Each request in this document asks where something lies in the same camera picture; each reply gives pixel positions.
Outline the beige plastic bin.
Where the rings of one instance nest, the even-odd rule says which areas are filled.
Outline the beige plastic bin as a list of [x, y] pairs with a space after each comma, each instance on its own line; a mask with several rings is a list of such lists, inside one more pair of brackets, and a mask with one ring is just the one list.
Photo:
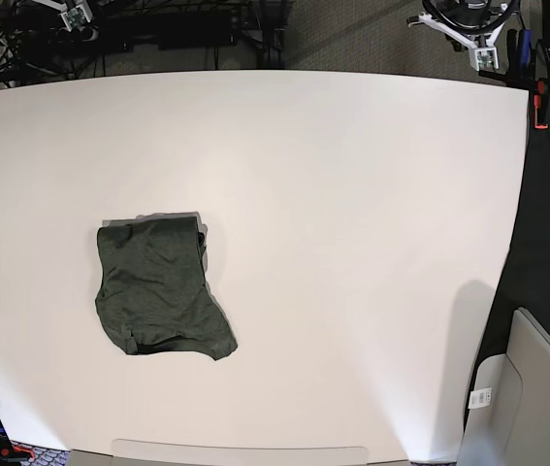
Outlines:
[[468, 408], [459, 465], [550, 465], [550, 334], [528, 310], [480, 364]]

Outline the dark green long-sleeve shirt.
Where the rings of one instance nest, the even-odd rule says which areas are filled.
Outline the dark green long-sleeve shirt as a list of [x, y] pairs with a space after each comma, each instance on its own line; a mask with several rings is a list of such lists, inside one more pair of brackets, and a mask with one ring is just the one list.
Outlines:
[[237, 349], [207, 283], [206, 239], [196, 214], [111, 220], [98, 229], [96, 312], [125, 354], [188, 351], [220, 360]]

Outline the red clamp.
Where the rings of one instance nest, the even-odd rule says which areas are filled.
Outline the red clamp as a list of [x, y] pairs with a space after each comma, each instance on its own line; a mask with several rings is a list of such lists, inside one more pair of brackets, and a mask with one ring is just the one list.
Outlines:
[[545, 80], [538, 80], [535, 85], [533, 98], [534, 128], [536, 130], [546, 130], [548, 128], [548, 123], [546, 121], [548, 105], [547, 90], [548, 86]]

